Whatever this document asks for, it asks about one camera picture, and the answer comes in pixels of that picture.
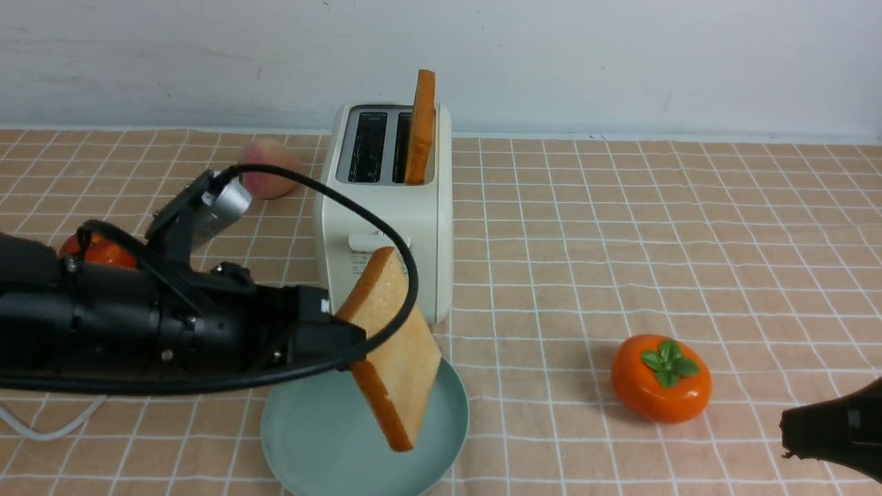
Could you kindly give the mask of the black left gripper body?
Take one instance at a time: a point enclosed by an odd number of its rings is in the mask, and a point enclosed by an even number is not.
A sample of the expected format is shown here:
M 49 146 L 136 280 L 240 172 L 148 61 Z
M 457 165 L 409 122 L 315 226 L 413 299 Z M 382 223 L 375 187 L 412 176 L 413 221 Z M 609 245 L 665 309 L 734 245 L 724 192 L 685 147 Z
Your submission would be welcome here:
M 191 273 L 212 301 L 198 315 L 166 287 L 155 304 L 157 376 L 221 376 L 274 369 L 312 358 L 295 346 L 297 327 L 327 323 L 329 292 L 311 285 L 255 285 L 243 268 Z

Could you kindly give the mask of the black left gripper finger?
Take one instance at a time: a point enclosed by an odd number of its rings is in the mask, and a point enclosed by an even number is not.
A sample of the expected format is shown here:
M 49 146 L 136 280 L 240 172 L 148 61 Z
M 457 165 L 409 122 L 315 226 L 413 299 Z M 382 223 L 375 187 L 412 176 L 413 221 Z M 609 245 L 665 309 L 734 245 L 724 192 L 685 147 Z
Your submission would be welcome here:
M 364 351 L 353 351 L 367 341 L 364 329 L 341 318 L 321 322 L 300 321 L 293 330 L 293 363 L 328 360 L 344 353 L 344 365 L 366 358 Z

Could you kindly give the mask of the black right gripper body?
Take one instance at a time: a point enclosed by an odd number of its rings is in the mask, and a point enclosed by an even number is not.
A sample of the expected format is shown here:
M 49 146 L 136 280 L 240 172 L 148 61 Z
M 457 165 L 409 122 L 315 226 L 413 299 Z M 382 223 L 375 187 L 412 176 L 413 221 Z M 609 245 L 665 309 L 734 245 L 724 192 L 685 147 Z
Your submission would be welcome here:
M 784 459 L 818 459 L 881 483 L 881 379 L 836 399 L 782 411 Z

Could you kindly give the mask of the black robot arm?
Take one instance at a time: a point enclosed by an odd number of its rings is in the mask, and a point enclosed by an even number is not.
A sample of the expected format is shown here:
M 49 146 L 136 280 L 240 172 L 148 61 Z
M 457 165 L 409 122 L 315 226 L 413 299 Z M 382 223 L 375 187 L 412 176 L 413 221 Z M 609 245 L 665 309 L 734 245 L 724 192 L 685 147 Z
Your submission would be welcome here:
M 415 448 L 438 346 L 416 271 L 389 246 L 337 313 L 315 287 L 255 285 L 223 263 L 196 273 L 135 239 L 132 268 L 2 235 L 2 387 L 180 396 L 351 371 L 391 449 Z

